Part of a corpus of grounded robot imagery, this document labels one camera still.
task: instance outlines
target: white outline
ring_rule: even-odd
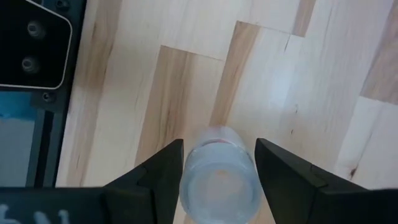
[[[61,18],[61,19],[65,20],[65,21],[67,21],[68,24],[69,24],[69,27],[70,27],[70,36],[69,36],[69,44],[68,44],[68,50],[67,50],[67,59],[65,60],[65,66],[63,67],[62,80],[61,80],[61,83],[60,83],[58,86],[56,86],[56,87],[39,87],[39,86],[24,86],[24,85],[8,85],[8,84],[1,84],[1,83],[0,83],[0,86],[5,86],[5,87],[18,87],[18,88],[33,88],[33,89],[39,89],[39,90],[56,90],[57,88],[59,88],[59,87],[62,85],[63,80],[65,79],[65,72],[67,71],[67,63],[68,63],[68,57],[69,57],[69,50],[70,50],[70,44],[71,44],[71,42],[72,42],[72,33],[73,33],[72,24],[70,24],[70,22],[69,22],[69,20],[68,20],[67,18],[61,16],[60,14],[57,14],[57,13],[51,11],[50,9],[47,9],[47,8],[43,7],[43,6],[40,5],[40,4],[37,4],[36,2],[33,2],[32,0],[25,0],[25,1],[27,1],[27,2],[29,2],[29,3],[31,3],[31,4],[33,4],[33,5],[36,5],[36,6],[40,7],[40,8],[42,8],[42,9],[46,10],[47,12],[50,12],[51,14],[54,14],[54,15],[58,16],[59,18]]]

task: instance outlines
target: wooden floor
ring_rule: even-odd
[[[88,0],[58,186],[218,124],[398,187],[398,0]],[[265,198],[252,222],[274,222]]]

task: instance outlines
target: clear plastic bottle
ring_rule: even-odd
[[[198,224],[243,224],[256,214],[261,185],[242,139],[231,128],[209,128],[201,135],[187,157],[180,198]]]

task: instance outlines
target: black metal plate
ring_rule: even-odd
[[[39,24],[45,35],[34,37],[28,24]],[[72,37],[70,22],[26,0],[0,1],[0,86],[56,89],[65,76]],[[32,58],[38,70],[24,70]]]

